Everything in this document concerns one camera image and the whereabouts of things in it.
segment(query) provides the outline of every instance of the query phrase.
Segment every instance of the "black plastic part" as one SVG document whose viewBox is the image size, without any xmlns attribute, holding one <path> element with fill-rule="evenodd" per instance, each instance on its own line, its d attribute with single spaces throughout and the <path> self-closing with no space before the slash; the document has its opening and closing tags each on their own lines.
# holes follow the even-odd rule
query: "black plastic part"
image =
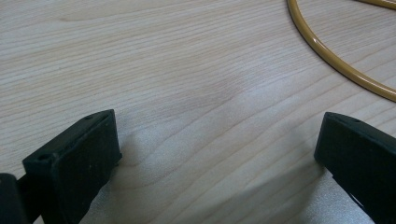
<svg viewBox="0 0 396 224">
<path fill-rule="evenodd" d="M 396 139 L 344 115 L 326 113 L 315 159 L 375 223 L 396 223 Z"/>
<path fill-rule="evenodd" d="M 79 223 L 121 157 L 113 110 L 79 120 L 23 160 L 18 182 L 1 175 L 0 223 Z"/>
<path fill-rule="evenodd" d="M 14 175 L 0 174 L 0 223 L 28 223 Z"/>
</svg>

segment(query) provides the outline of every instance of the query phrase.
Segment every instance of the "light wood tabletop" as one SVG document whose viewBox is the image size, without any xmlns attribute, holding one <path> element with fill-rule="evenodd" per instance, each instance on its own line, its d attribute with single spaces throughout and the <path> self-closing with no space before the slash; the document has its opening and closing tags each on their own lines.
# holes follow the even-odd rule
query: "light wood tabletop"
<svg viewBox="0 0 396 224">
<path fill-rule="evenodd" d="M 396 88 L 394 11 L 298 3 Z M 324 112 L 396 136 L 396 104 L 323 62 L 286 1 L 3 0 L 0 22 L 0 172 L 115 109 L 123 158 L 82 223 L 372 223 L 313 153 Z"/>
</svg>

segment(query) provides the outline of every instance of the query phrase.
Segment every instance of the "curved tube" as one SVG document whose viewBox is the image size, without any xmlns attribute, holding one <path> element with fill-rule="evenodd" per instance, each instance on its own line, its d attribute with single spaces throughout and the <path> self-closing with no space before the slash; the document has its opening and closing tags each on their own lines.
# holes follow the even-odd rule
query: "curved tube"
<svg viewBox="0 0 396 224">
<path fill-rule="evenodd" d="M 370 3 L 372 5 L 387 7 L 396 9 L 396 2 L 390 2 L 387 0 L 360 0 L 361 2 Z M 295 26 L 303 36 L 305 41 L 311 46 L 311 48 L 330 66 L 332 66 L 339 73 L 354 81 L 363 88 L 374 92 L 382 97 L 385 97 L 396 103 L 396 90 L 385 86 L 370 77 L 367 77 L 363 73 L 359 72 L 349 64 L 341 60 L 331 50 L 329 50 L 312 32 L 309 26 L 306 24 L 300 9 L 298 8 L 296 0 L 288 0 L 288 6 L 290 15 L 294 21 Z"/>
</svg>

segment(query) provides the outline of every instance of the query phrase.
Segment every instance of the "table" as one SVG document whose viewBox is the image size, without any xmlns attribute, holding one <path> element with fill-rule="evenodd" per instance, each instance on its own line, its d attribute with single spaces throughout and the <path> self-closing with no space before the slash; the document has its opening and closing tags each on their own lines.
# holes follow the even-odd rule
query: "table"
<svg viewBox="0 0 396 224">
<path fill-rule="evenodd" d="M 396 14 L 299 0 L 313 31 L 396 88 Z M 325 111 L 396 135 L 396 104 L 323 62 L 286 1 L 0 3 L 0 170 L 114 108 L 123 159 L 82 223 L 371 223 L 317 165 Z"/>
</svg>

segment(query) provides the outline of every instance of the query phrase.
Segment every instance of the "brown hose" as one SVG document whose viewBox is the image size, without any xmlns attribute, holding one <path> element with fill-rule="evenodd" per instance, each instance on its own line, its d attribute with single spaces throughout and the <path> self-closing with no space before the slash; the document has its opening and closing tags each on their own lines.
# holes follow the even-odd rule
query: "brown hose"
<svg viewBox="0 0 396 224">
<path fill-rule="evenodd" d="M 387 7 L 390 9 L 396 9 L 396 2 L 387 0 L 360 0 L 364 3 L 372 5 Z M 396 103 L 396 90 L 385 86 L 372 78 L 367 77 L 363 73 L 359 72 L 349 64 L 341 60 L 331 50 L 329 50 L 312 32 L 309 26 L 306 24 L 303 16 L 301 15 L 300 9 L 298 8 L 296 0 L 288 0 L 288 6 L 290 15 L 294 21 L 295 26 L 305 39 L 305 41 L 311 46 L 311 48 L 329 65 L 335 70 L 354 81 L 363 88 L 372 91 L 382 97 L 385 97 Z"/>
</svg>

